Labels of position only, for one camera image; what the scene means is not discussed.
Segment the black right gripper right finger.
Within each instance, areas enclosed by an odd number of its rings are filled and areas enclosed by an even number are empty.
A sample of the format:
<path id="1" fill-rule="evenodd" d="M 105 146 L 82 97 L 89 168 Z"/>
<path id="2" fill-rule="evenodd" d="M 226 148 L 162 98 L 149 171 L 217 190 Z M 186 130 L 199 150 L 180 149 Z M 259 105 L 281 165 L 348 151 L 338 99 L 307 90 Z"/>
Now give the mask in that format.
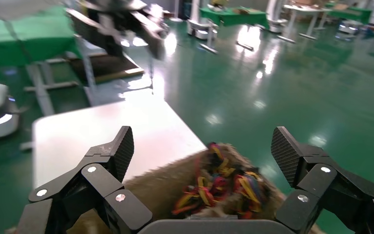
<path id="1" fill-rule="evenodd" d="M 306 234 L 327 210 L 356 234 L 374 234 L 374 183 L 340 167 L 322 148 L 299 143 L 285 127 L 273 131 L 271 154 L 293 192 L 276 220 Z"/>

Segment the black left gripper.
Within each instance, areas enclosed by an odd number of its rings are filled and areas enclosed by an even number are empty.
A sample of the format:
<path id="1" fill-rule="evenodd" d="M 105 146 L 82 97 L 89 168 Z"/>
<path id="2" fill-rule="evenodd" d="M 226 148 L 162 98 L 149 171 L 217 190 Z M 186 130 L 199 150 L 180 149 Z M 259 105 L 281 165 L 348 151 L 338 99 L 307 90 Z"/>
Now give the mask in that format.
<path id="1" fill-rule="evenodd" d="M 134 18 L 132 31 L 148 45 L 152 57 L 163 60 L 166 55 L 165 38 L 168 27 L 160 18 L 150 14 L 147 4 L 141 0 L 87 0 L 86 8 L 97 13 L 113 15 L 116 13 L 131 12 Z M 90 19 L 84 14 L 66 8 L 66 13 L 72 22 L 74 32 L 89 43 L 104 49 L 108 55 L 123 56 L 120 43 L 100 23 Z"/>

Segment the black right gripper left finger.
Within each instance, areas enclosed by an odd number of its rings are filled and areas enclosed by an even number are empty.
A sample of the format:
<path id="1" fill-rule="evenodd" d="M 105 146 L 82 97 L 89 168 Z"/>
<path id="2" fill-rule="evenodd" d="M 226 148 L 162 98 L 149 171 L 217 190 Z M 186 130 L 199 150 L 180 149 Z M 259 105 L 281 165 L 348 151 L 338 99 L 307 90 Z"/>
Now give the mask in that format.
<path id="1" fill-rule="evenodd" d="M 73 169 L 30 192 L 17 233 L 64 234 L 92 209 L 114 234 L 141 231 L 152 222 L 152 212 L 122 183 L 133 154 L 132 129 L 123 126 L 111 142 L 91 147 Z"/>

